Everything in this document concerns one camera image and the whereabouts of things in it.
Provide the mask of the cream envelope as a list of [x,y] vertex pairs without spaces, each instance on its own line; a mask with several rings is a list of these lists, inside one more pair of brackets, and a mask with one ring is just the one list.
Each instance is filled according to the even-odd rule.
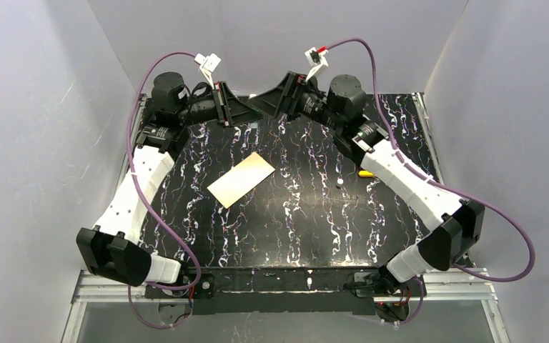
[[254,152],[210,184],[207,190],[228,209],[274,171],[269,162]]

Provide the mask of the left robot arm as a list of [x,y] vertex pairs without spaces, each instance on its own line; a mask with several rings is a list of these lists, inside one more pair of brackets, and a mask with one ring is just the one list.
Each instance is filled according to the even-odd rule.
[[94,275],[129,286],[174,286],[183,264],[139,245],[148,206],[186,145],[191,126],[213,121],[228,128],[264,114],[236,97],[223,81],[201,82],[189,90],[177,72],[155,77],[141,111],[144,123],[131,126],[129,169],[93,227],[79,230],[76,244]]

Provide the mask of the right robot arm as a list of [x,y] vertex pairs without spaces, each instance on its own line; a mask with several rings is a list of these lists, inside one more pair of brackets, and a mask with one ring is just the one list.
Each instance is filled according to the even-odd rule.
[[304,115],[326,126],[338,150],[393,190],[428,229],[428,235],[377,270],[346,283],[356,297],[392,294],[416,276],[447,271],[478,240],[485,210],[432,185],[432,176],[393,147],[392,137],[365,115],[366,101],[355,76],[337,75],[328,91],[321,91],[316,81],[291,71],[275,88],[248,100],[271,117],[285,115],[292,121]]

